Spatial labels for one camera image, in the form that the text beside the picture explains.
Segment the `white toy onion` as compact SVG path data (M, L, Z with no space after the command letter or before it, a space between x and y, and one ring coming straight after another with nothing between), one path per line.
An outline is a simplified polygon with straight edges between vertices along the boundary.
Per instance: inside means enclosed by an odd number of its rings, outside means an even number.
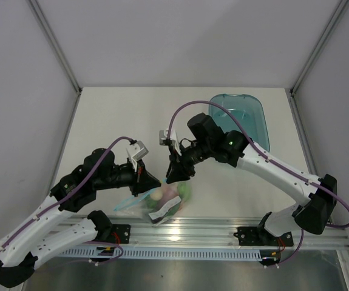
M156 190L154 190L151 194L150 194L150 198L153 201L159 201L161 200L163 197L163 191L161 188L158 188Z

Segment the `clear zip bag blue zipper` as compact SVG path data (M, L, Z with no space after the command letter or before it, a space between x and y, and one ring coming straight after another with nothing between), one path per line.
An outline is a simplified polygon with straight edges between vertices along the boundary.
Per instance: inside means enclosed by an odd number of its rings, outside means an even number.
M161 181L161 186L155 189L149 190L145 193L139 194L138 196L132 196L120 202L114 207L114 212L123 213L129 216L138 217L145 222L149 222L152 225L160 225L167 220L171 219L178 212L181 211L190 202L191 198L187 202L183 202L180 196L176 196L170 201L162 204L160 201L153 201L150 198L150 194L163 186L170 185L177 188L175 182L172 184L167 184L166 179Z

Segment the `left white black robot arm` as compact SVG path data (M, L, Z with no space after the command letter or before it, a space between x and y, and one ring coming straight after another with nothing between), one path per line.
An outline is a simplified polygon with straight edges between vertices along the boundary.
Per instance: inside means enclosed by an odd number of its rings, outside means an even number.
M49 233L95 201L99 190L127 187L137 196L160 187L160 181L146 170L142 160L147 153L147 148L137 141L129 146L126 163L117 165L111 150L96 149L62 177L31 216L0 239L0 285L20 285L45 262L79 244L118 242L114 225L101 210L94 210L67 230Z

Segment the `green toy bell pepper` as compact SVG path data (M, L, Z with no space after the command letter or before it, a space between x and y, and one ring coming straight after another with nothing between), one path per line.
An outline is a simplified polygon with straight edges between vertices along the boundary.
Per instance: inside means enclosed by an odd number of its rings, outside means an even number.
M192 187L189 182L182 181L177 184L178 194L183 202L189 201L192 196Z

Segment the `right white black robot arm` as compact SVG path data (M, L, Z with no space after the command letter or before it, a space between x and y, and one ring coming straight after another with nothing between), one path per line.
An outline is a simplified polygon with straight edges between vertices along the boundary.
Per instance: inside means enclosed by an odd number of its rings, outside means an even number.
M320 235L327 226L336 200L328 194L337 181L330 175L320 178L301 172L271 156L237 130L224 132L204 113L192 117L187 126L194 135L190 145L180 144L173 130L160 131L160 145L169 148L166 182L187 181L195 175L195 165L208 158L257 175L285 192L294 204L279 212L268 212L257 229L258 240L272 244L293 230Z

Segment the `purple toy eggplant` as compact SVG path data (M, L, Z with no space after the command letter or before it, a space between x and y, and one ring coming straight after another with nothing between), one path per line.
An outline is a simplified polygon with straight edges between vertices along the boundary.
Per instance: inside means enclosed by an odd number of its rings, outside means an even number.
M162 204L165 204L166 202L170 201L171 199L179 195L177 188L170 185L163 186L161 188L161 191L162 191L162 197L160 202Z

